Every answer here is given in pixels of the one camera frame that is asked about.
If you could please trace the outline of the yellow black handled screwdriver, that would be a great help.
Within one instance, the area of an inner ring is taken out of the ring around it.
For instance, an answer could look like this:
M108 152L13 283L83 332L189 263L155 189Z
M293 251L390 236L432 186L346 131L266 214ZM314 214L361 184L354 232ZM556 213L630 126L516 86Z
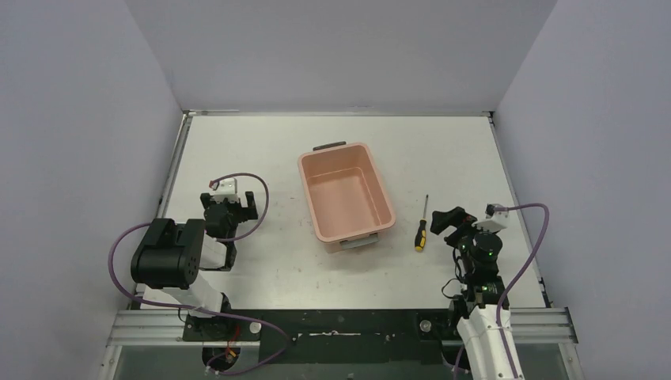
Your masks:
M426 225L427 225L426 212L427 212L428 199L429 195L426 194L424 198L422 218L419 220L419 226L415 233L414 247L416 252L422 252L426 245Z

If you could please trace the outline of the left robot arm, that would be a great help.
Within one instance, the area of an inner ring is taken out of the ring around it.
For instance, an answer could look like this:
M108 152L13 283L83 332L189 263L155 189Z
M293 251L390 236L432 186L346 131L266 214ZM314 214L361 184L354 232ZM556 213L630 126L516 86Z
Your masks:
M227 296L215 290L204 272L228 272L237 258L232 241L238 226L259 218L254 193L247 191L243 205L235 191L200 195L202 218L177 223L156 218L149 225L131 259L131 277L136 283L164 291L179 303L211 310L203 330L213 340L233 335L235 320Z

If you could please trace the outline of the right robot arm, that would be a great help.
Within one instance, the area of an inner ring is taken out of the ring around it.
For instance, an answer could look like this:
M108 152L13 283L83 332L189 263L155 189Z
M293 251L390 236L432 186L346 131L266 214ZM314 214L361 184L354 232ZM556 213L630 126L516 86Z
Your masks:
M445 326L452 337L463 341L474 379L523 378L507 288L498 266L503 248L499 232L506 228L507 217L493 205L487 207L483 220L462 207L431 215L431 233L455 229L444 241L453 249L455 280L461 290L449 298L451 313Z

